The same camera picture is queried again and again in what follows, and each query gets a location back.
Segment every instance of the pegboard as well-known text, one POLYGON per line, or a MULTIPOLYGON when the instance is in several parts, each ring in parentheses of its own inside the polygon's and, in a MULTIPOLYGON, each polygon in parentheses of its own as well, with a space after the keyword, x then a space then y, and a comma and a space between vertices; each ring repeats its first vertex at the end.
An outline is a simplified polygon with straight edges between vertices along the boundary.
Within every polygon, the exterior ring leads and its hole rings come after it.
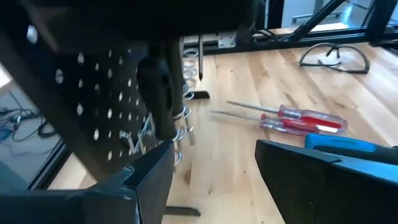
MULTIPOLYGON (((128 151, 119 132, 136 144, 147 119, 136 81, 147 46, 55 55, 24 10, 4 16, 10 23, 0 39, 1 62, 94 178, 106 179, 141 156, 128 151)), ((146 150, 157 143, 154 135, 143 138, 146 150)))

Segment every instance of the red screwdriver handle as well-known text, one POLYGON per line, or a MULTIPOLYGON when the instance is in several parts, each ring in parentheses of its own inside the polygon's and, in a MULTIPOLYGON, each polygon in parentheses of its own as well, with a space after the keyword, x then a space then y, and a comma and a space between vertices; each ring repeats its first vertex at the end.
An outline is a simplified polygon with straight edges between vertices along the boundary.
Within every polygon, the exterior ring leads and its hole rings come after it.
POLYGON ((319 133, 319 129, 316 124, 305 122, 294 118, 281 118, 280 119, 286 128, 294 128, 304 131, 310 131, 312 133, 319 133))
POLYGON ((278 117, 300 119, 306 123, 335 128, 338 132, 342 132, 347 129, 347 121, 339 116, 312 110, 294 110, 284 105, 280 106, 278 117))
POLYGON ((287 129, 293 129, 297 131, 308 131, 310 133, 319 133, 319 129, 317 128, 316 124, 304 122, 300 119, 286 118, 286 117, 267 118, 265 114, 262 114, 261 120, 287 129))

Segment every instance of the metal frame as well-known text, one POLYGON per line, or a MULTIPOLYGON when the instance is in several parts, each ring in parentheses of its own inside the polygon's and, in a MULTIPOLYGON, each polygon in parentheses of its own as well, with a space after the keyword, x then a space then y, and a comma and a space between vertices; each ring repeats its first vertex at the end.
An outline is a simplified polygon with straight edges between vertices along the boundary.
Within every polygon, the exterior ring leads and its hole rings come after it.
MULTIPOLYGON (((389 19, 397 4, 397 0, 376 1, 373 13, 370 14, 369 23, 365 27, 310 32, 324 18, 330 15, 344 0, 332 0, 322 10, 314 15, 305 24, 301 25, 291 34, 277 35, 278 42, 265 37, 253 37, 252 42, 243 44, 237 41, 233 48, 219 49, 217 41, 203 43, 205 55, 229 54, 238 52, 253 52, 259 50, 275 50, 296 47, 309 47, 321 42, 348 44, 356 42, 370 42, 372 45, 382 39, 398 39, 398 32, 385 34, 389 19)), ((280 28, 283 14, 283 0, 270 0, 268 7, 268 29, 280 28)), ((186 44, 186 48, 197 47, 197 43, 186 44)))
POLYGON ((35 178, 30 182, 28 189, 47 189, 57 176, 71 152, 68 151, 60 139, 54 146, 54 150, 49 155, 45 164, 36 173, 35 178))

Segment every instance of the black cable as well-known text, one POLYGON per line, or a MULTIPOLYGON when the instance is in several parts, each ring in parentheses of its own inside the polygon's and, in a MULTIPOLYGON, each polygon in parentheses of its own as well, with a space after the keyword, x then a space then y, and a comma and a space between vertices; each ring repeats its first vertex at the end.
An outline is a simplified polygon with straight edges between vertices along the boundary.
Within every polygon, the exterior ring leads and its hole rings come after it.
MULTIPOLYGON (((40 126, 41 126, 42 124, 43 124, 43 117, 42 117, 41 120, 40 120, 40 126)), ((15 138, 15 134, 17 133, 17 130, 19 129, 19 126, 18 126, 17 128, 14 128, 14 131, 12 132, 11 138, 12 138, 12 140, 13 140, 14 142, 22 142, 22 141, 25 141, 26 139, 28 139, 28 138, 30 138, 32 135, 34 135, 34 134, 39 130, 40 126, 37 127, 34 131, 32 131, 32 132, 31 132, 30 134, 28 134, 27 136, 25 136, 25 137, 23 137, 23 138, 20 138, 20 139, 16 139, 16 138, 15 138)))
POLYGON ((52 147, 51 149, 48 149, 44 152, 32 152, 32 151, 26 151, 26 152, 22 152, 22 153, 18 153, 18 152, 14 152, 14 150, 12 150, 12 147, 10 145, 6 145, 6 147, 8 148, 10 154, 13 157, 18 157, 18 156, 24 156, 24 155, 28 155, 28 154, 32 154, 32 155, 43 155, 43 154, 47 154, 49 152, 52 152, 58 144, 56 144, 54 147, 52 147))

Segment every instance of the black plastic part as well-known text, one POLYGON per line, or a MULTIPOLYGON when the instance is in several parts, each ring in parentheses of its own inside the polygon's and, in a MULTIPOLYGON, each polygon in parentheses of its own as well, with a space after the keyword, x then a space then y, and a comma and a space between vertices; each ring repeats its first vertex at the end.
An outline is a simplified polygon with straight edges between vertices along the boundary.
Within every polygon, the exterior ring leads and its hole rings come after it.
POLYGON ((284 4, 285 0, 269 0, 267 10, 267 29, 277 29, 282 27, 284 4))
POLYGON ((258 5, 257 0, 206 0, 191 4, 183 0, 21 2, 57 53, 98 53, 126 49, 136 43, 134 40, 159 41, 249 30, 258 5))
POLYGON ((194 100, 210 99, 210 94, 207 91, 194 91, 193 99, 194 100))
POLYGON ((166 141, 108 180, 85 190, 0 193, 3 223, 161 223, 174 167, 166 141))
POLYGON ((195 208, 166 206, 164 215, 182 215, 182 216, 200 217, 201 214, 195 208))
POLYGON ((183 44, 183 39, 170 40, 165 43, 165 55, 167 64, 170 68, 170 82, 173 86, 173 116, 181 114, 183 111, 183 92, 182 87, 185 80, 182 75, 182 55, 180 46, 183 44))
POLYGON ((173 92, 167 62, 155 57, 141 60, 137 68, 138 89, 155 123, 159 140, 173 139, 177 135, 172 119, 173 92))
POLYGON ((390 223, 398 167, 258 140, 261 177, 286 224, 390 223))

